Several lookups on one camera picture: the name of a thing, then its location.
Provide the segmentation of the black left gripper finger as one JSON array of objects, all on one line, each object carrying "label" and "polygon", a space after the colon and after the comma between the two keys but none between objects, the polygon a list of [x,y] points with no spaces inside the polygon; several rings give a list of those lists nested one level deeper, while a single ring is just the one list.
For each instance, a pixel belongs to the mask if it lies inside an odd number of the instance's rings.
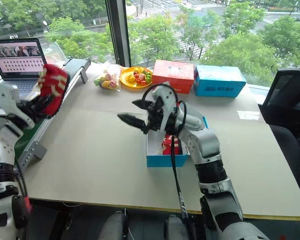
[{"label": "black left gripper finger", "polygon": [[52,106],[47,106],[38,114],[40,118],[52,118],[54,116],[54,108]]},{"label": "black left gripper finger", "polygon": [[51,102],[53,101],[53,99],[55,98],[55,96],[51,93],[48,95],[40,95],[39,96],[39,105],[43,106],[43,107],[47,107],[48,105],[51,104]]}]

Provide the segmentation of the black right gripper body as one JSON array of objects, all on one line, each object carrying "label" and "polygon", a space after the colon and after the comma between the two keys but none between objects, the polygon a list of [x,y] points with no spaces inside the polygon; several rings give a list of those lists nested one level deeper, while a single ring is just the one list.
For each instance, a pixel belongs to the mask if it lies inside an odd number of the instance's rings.
[{"label": "black right gripper body", "polygon": [[146,100],[148,113],[146,126],[149,130],[158,131],[161,128],[164,115],[163,106],[164,102],[160,96],[155,101]]}]

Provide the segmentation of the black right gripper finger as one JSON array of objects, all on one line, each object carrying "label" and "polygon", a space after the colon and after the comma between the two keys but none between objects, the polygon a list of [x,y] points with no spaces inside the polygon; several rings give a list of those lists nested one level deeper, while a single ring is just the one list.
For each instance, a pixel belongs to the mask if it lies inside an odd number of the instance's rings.
[{"label": "black right gripper finger", "polygon": [[153,109],[153,102],[146,99],[137,99],[132,101],[132,104],[137,106],[138,108],[142,110],[152,110]]},{"label": "black right gripper finger", "polygon": [[129,126],[140,129],[143,134],[146,135],[149,132],[149,128],[144,120],[141,120],[134,115],[127,113],[118,113],[117,116],[121,121],[128,124]]}]

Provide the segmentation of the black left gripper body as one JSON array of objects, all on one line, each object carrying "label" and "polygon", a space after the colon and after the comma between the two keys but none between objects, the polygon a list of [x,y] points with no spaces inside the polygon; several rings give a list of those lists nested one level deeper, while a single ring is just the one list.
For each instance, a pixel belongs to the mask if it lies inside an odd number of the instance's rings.
[{"label": "black left gripper body", "polygon": [[39,122],[44,119],[39,117],[39,113],[46,108],[46,106],[40,105],[40,96],[36,96],[30,101],[22,100],[18,104],[18,108],[34,122]]}]

